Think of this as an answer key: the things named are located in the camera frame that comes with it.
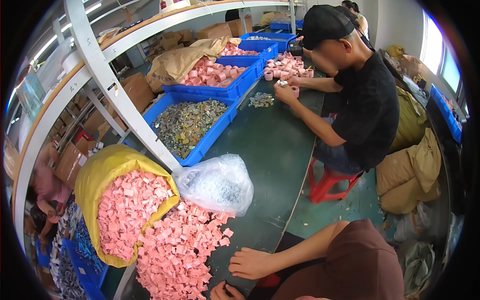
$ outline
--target green table surface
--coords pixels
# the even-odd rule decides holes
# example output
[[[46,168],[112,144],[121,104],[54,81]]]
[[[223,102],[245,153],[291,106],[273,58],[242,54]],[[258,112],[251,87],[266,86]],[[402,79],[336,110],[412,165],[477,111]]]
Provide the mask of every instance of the green table surface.
[[[268,108],[248,107],[249,98],[257,92],[275,96],[275,82],[260,80],[204,158],[226,153],[240,155],[254,185],[253,201],[247,214],[231,218],[221,227],[222,230],[230,228],[234,234],[231,244],[217,247],[206,262],[213,275],[209,289],[226,280],[245,296],[249,295],[256,281],[233,277],[228,271],[230,257],[242,247],[274,252],[303,184],[315,141],[313,132],[280,100],[275,100]],[[321,92],[300,89],[300,101],[318,114],[323,98]],[[134,272],[122,299],[149,299],[148,291],[136,281],[136,276]]]

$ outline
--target neck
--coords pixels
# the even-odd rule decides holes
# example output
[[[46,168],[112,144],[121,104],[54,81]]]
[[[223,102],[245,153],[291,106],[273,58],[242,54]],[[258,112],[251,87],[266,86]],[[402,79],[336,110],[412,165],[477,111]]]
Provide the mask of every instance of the neck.
[[[361,68],[363,68],[363,66],[365,65],[365,63],[367,62],[367,60],[372,57],[373,55],[373,51],[370,50],[370,48],[368,48],[364,43],[363,41],[360,41],[361,43],[358,43],[358,52],[357,52],[357,55],[356,55],[356,58],[355,58],[355,61],[353,62],[352,64],[352,67],[358,71],[360,70]]]

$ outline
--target blue tray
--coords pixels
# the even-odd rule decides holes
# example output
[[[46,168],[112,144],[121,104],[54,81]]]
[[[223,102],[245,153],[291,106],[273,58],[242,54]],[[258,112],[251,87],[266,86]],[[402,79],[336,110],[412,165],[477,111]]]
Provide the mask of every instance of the blue tray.
[[[98,274],[92,265],[87,264],[80,257],[78,243],[72,240],[63,239],[62,247],[67,248],[68,255],[72,261],[73,268],[77,274],[80,284],[84,288],[90,300],[106,300],[100,291],[105,275],[107,275],[108,265],[104,264],[103,271]]]
[[[243,94],[252,86],[252,84],[264,74],[263,58],[243,57],[241,55],[222,56],[216,59],[216,62],[222,65],[231,65],[239,67],[249,67],[237,79],[235,79],[228,87],[209,87],[209,86],[193,86],[193,85],[162,85],[165,92],[190,93],[208,96],[212,98],[231,98],[240,99]]]
[[[186,94],[186,93],[166,93],[149,111],[144,115],[144,119],[148,125],[152,127],[153,121],[157,118],[157,116],[164,111],[167,106],[170,104],[177,104],[184,101],[189,102],[201,102],[212,98],[213,100],[218,100],[225,105],[230,106],[227,111],[218,119],[217,122],[210,128],[210,130],[203,136],[203,138],[198,142],[197,146],[188,154],[186,159],[182,159],[173,155],[177,161],[182,166],[191,167],[205,156],[208,149],[213,145],[213,143],[217,140],[220,134],[225,130],[225,128],[232,123],[233,119],[237,115],[237,99],[231,98],[222,98],[222,97],[213,97],[213,96],[204,96],[204,95],[193,95],[193,94]]]
[[[239,48],[245,51],[257,51],[258,55],[241,55],[242,57],[263,58],[264,65],[267,60],[278,55],[278,42],[276,41],[242,41]]]
[[[433,84],[432,88],[430,89],[430,97],[435,101],[437,104],[438,108],[440,109],[447,125],[448,129],[450,129],[450,132],[455,139],[457,143],[460,144],[460,140],[462,138],[462,130],[459,128],[458,124],[456,123],[456,119],[453,116],[452,112],[450,111],[450,108],[448,105],[445,103],[445,101],[442,98],[442,95],[444,95],[442,92],[440,92],[439,89],[437,89]]]
[[[295,21],[297,28],[303,28],[303,20]],[[292,30],[291,23],[270,23],[270,29]]]
[[[244,40],[249,36],[262,36],[270,38],[272,40],[266,42],[278,42],[278,52],[283,53],[287,50],[288,41],[295,39],[296,35],[291,35],[288,33],[247,33],[240,36],[240,38]]]

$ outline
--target small pile of metal pieces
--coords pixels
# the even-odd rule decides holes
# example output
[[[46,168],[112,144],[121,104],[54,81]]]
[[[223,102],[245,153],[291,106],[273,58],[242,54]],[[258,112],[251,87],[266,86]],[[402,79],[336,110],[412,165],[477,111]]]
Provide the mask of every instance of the small pile of metal pieces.
[[[85,220],[83,217],[77,225],[76,239],[78,242],[78,250],[80,251],[79,254],[82,260],[84,260],[87,264],[92,265],[97,274],[101,273],[104,266],[92,245],[90,234],[88,233],[88,229],[85,225]]]
[[[75,202],[72,201],[65,213],[60,218],[58,222],[57,228],[57,235],[54,237],[52,242],[52,252],[50,253],[50,263],[49,269],[50,274],[52,274],[53,282],[60,289],[59,285],[59,266],[60,266],[60,248],[62,246],[63,241],[63,234],[65,233],[65,229],[67,224],[69,225],[69,236],[72,236],[75,233],[77,228],[78,221],[82,217],[82,210],[80,206]]]
[[[68,256],[67,249],[61,249],[59,269],[60,295],[66,300],[87,300],[87,295],[80,285],[77,274]]]
[[[273,105],[273,98],[272,94],[267,93],[256,93],[255,96],[250,97],[250,103],[248,106],[254,106],[255,108],[267,108]]]
[[[271,41],[271,38],[263,37],[263,36],[249,36],[245,39],[246,41]]]
[[[185,159],[229,106],[211,98],[203,102],[169,105],[153,121],[157,140],[174,155]]]

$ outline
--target white label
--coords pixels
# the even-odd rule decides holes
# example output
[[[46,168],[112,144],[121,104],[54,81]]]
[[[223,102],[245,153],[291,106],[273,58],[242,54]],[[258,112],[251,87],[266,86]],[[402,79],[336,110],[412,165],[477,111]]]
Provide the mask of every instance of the white label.
[[[80,161],[78,162],[78,164],[80,166],[83,166],[85,164],[85,161],[87,161],[87,157],[85,155],[82,155],[82,157],[80,158]]]

